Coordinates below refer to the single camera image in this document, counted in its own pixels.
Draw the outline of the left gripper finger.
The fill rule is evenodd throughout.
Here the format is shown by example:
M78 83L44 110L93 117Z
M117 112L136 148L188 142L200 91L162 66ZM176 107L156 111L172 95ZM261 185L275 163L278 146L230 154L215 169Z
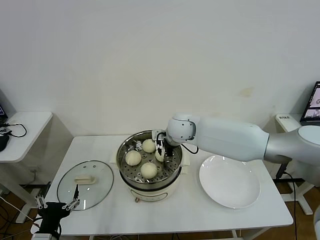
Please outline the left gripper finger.
M76 184L72 200L66 203L62 208L66 211L72 212L75 208L79 206L79 204L80 204L79 185Z
M45 198L43 196L36 196L35 200L36 200L38 209L46 209L47 208L47 203L46 203Z

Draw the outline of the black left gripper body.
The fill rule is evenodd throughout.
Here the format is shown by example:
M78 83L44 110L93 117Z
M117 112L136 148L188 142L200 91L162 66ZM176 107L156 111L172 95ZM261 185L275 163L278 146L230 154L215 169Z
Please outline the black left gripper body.
M46 207L38 209L38 215L42 218L38 233L60 233L62 227L60 221L70 215L70 209L63 202L47 202Z

